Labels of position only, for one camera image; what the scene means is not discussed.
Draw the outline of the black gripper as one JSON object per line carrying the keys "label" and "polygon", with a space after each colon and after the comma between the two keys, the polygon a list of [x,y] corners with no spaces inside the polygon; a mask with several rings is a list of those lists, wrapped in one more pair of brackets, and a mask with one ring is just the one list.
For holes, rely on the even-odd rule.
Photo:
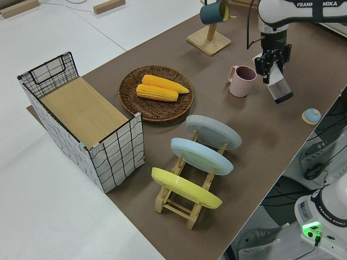
{"label": "black gripper", "polygon": [[275,33],[267,34],[262,32],[261,47],[262,54],[254,58],[256,73],[263,77],[263,83],[269,83],[270,71],[274,63],[273,53],[267,53],[268,51],[280,51],[279,61],[281,65],[284,65],[290,60],[292,45],[286,43],[287,30],[277,31]]}

